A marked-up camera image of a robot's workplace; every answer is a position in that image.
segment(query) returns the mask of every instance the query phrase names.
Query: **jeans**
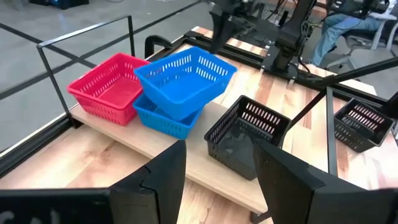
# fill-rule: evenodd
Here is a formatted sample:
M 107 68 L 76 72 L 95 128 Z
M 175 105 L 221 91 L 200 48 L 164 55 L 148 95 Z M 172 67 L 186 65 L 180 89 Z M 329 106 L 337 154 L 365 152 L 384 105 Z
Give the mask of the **jeans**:
M 361 20 L 344 14 L 335 14 L 325 19 L 322 25 L 322 36 L 315 46 L 310 63 L 319 66 L 323 56 L 336 44 L 338 38 L 353 29 L 377 31 L 381 21 L 373 17 Z

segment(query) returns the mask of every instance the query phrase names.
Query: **concrete floor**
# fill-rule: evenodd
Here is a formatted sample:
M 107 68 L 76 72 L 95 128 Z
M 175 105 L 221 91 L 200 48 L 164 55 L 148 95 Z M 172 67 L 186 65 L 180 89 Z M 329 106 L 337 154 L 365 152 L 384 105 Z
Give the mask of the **concrete floor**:
M 132 15 L 134 28 L 137 29 L 192 2 L 193 0 L 168 2 L 125 0 L 122 3 L 109 3 L 105 0 L 91 0 L 87 6 L 79 6 L 66 11 L 34 4 L 26 5 L 23 11 L 16 11 L 10 6 L 9 0 L 4 2 L 0 0 L 0 22 L 36 38 L 47 40 L 99 22 L 108 21 L 123 14 Z M 141 58 L 144 56 L 144 40 L 148 35 L 158 34 L 169 40 L 174 40 L 195 26 L 212 28 L 208 7 L 204 4 L 194 6 L 135 35 L 136 55 Z M 81 55 L 127 32 L 127 21 L 119 21 L 66 40 L 56 46 L 75 55 Z M 311 55 L 319 36 L 319 30 L 317 30 L 305 48 L 303 53 L 305 58 Z M 334 54 L 345 53 L 347 50 L 347 46 L 341 39 L 338 42 L 338 50 Z M 88 60 L 99 64 L 116 52 L 129 53 L 129 41 L 124 40 Z M 46 50 L 45 53 L 52 67 L 68 60 L 50 50 Z M 355 56 L 358 56 L 361 65 L 392 57 L 387 52 L 357 53 Z M 332 58 L 332 55 L 327 55 L 324 63 L 328 63 L 328 60 L 330 61 Z M 0 91 L 44 70 L 34 43 L 0 29 Z M 68 106 L 73 106 L 75 100 L 66 93 L 66 85 L 88 70 L 89 68 L 84 65 L 75 64 L 56 74 L 56 79 Z M 396 74 L 396 71 L 388 70 L 377 75 L 364 77 L 363 82 L 374 85 L 376 91 L 382 97 L 388 98 L 393 92 L 397 91 L 398 77 L 394 74 Z M 15 144 L 62 112 L 61 104 L 49 79 L 1 100 L 0 151 Z

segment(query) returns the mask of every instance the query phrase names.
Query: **stacked blue baskets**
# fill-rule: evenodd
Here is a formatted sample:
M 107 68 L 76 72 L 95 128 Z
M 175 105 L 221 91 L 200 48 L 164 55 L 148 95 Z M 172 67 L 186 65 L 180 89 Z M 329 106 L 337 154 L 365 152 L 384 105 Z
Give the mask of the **stacked blue baskets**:
M 225 91 L 236 71 L 192 47 L 134 71 L 144 89 L 134 107 L 144 125 L 186 139 L 203 107 Z

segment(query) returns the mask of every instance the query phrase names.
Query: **plastic basket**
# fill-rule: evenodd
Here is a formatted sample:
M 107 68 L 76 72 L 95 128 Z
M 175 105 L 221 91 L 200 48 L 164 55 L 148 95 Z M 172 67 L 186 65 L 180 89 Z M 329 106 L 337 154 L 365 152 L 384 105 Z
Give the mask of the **plastic basket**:
M 205 134 L 208 153 L 244 178 L 255 179 L 250 135 L 281 147 L 290 122 L 278 112 L 240 96 Z
M 192 47 L 136 70 L 145 94 L 180 121 L 222 94 L 237 69 Z
M 126 125 L 136 115 L 131 104 L 142 93 L 134 69 L 148 63 L 119 53 L 69 84 L 67 90 L 87 113 Z
M 380 146 L 391 130 L 393 120 L 356 99 L 335 114 L 335 136 L 356 152 Z
M 200 109 L 182 121 L 174 121 L 145 94 L 142 94 L 134 102 L 134 108 L 137 110 L 143 125 L 179 139 L 186 139 L 188 137 L 189 132 L 194 127 L 202 111 Z

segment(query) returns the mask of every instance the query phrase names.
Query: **dark basket on floor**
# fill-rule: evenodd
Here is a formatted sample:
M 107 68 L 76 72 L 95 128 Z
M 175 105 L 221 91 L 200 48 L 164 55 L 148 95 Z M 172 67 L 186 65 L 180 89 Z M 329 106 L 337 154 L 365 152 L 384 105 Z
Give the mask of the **dark basket on floor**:
M 391 130 L 393 120 L 356 99 L 335 114 L 335 136 L 356 152 L 380 146 Z
M 248 180 L 257 177 L 250 135 L 281 147 L 291 120 L 246 97 L 239 99 L 205 134 L 208 153 Z

